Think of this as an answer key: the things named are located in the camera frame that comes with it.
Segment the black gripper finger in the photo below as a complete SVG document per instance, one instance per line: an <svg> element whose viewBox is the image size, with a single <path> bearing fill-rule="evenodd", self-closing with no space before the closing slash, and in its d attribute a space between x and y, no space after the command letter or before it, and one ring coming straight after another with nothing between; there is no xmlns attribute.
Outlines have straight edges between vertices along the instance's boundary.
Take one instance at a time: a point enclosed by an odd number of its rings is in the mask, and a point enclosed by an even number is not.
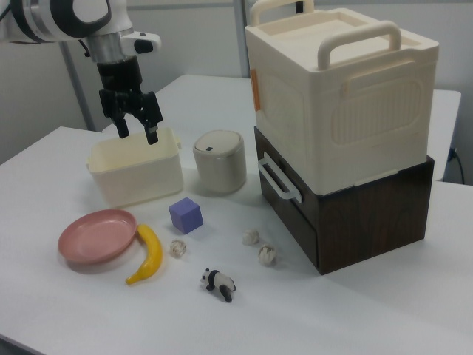
<svg viewBox="0 0 473 355"><path fill-rule="evenodd" d="M125 121L125 97L113 90L101 89L99 91L103 115L110 118L115 125L119 138L129 136L129 130Z"/></svg>
<svg viewBox="0 0 473 355"><path fill-rule="evenodd" d="M163 120L163 115L153 92L129 94L130 114L141 122L149 145L159 141L158 124Z"/></svg>

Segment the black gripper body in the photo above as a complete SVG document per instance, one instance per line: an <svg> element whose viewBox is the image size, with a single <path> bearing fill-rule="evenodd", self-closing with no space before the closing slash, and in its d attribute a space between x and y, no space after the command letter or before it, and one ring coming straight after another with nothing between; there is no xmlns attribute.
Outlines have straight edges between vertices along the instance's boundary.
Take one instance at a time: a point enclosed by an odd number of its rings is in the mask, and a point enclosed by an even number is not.
<svg viewBox="0 0 473 355"><path fill-rule="evenodd" d="M140 88L143 79L136 57L111 63L98 63L97 68L103 84L103 89L99 91L100 97L111 92L143 93Z"/></svg>

